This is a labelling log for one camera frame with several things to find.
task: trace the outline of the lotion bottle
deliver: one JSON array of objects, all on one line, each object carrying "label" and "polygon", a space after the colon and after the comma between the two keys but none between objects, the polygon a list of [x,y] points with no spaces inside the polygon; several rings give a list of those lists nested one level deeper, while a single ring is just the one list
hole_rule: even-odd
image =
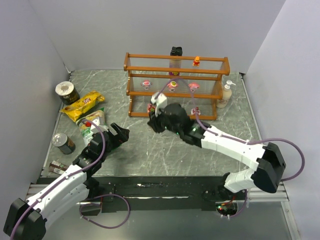
[{"label": "lotion bottle", "polygon": [[229,102],[229,99],[231,98],[231,95],[232,95],[230,85],[236,85],[236,84],[234,84],[231,80],[226,81],[226,85],[224,85],[224,87],[222,89],[222,99],[217,99],[217,101],[216,101],[217,108],[222,109]]}]

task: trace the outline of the black can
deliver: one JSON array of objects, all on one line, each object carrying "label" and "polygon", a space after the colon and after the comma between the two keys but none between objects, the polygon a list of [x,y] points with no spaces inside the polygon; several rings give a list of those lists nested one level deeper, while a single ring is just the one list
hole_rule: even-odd
[{"label": "black can", "polygon": [[76,149],[75,143],[65,134],[57,133],[52,137],[52,144],[60,149],[63,154],[71,154]]},{"label": "black can", "polygon": [[66,105],[73,104],[80,99],[79,93],[70,81],[63,81],[59,83],[55,87],[55,92]]}]

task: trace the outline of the snack bag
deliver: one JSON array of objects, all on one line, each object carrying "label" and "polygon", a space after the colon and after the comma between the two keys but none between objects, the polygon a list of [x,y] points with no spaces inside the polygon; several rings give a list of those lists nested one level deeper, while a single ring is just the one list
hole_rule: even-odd
[{"label": "snack bag", "polygon": [[81,134],[82,134],[82,137],[83,137],[83,140],[84,140],[84,144],[87,146],[88,143],[90,143],[91,139],[93,138],[93,132],[91,131],[91,127],[90,126],[87,126],[86,124],[84,124],[82,122],[82,119],[87,119],[91,122],[94,121],[94,119],[96,118],[101,118],[102,120],[102,124],[105,126],[105,128],[108,128],[106,123],[105,123],[105,113],[104,113],[104,110],[105,108],[101,108],[99,109],[98,111],[95,111],[87,116],[84,116],[82,118],[80,118],[78,121],[76,121],[76,124],[78,125],[80,131],[81,131]]},{"label": "snack bag", "polygon": [[103,102],[104,100],[105,97],[102,96],[101,93],[97,91],[91,91],[78,101],[72,103],[64,109],[61,109],[60,112],[67,114],[69,118],[75,122],[82,114],[93,108],[98,102]]}]

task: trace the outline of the green marble surface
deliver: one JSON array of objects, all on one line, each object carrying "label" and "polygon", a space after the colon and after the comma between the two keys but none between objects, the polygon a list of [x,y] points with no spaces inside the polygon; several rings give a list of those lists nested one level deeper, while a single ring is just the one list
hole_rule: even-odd
[{"label": "green marble surface", "polygon": [[[78,70],[70,76],[81,97],[93,90],[105,96],[105,102],[99,103],[92,110],[104,107],[108,125],[115,122],[130,129],[129,141],[107,157],[96,176],[222,176],[227,172],[235,173],[246,168],[244,164],[219,152],[188,145],[172,132],[154,133],[147,125],[147,118],[129,117],[127,79],[127,73],[122,70]],[[231,73],[223,78],[223,83],[226,80],[232,80],[236,84],[232,86],[231,100],[225,108],[217,110],[217,120],[208,122],[238,138],[257,140],[258,133],[241,76]],[[149,99],[140,99],[135,108],[146,109]],[[187,111],[192,107],[189,98],[174,100]],[[196,103],[204,112],[210,109],[206,102],[196,99]],[[85,147],[78,127],[65,114],[59,117],[56,133],[60,132],[66,133],[74,141],[76,150],[64,155],[58,148],[50,146],[41,173],[43,177],[57,176],[48,171],[50,162],[71,165]]]}]

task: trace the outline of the white wall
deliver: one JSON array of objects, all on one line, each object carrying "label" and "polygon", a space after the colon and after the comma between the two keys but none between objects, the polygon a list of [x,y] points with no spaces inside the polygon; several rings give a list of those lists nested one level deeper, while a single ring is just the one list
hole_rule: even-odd
[{"label": "white wall", "polygon": [[[0,1],[0,226],[41,172],[66,68],[28,0]],[[0,239],[7,239],[0,231]]]},{"label": "white wall", "polygon": [[30,0],[70,71],[122,69],[125,53],[229,57],[247,72],[285,0]]},{"label": "white wall", "polygon": [[[264,138],[281,137],[299,145],[304,172],[285,183],[302,239],[319,239],[320,226],[320,1],[286,0],[245,84]],[[300,167],[298,153],[281,144],[285,177]]]}]

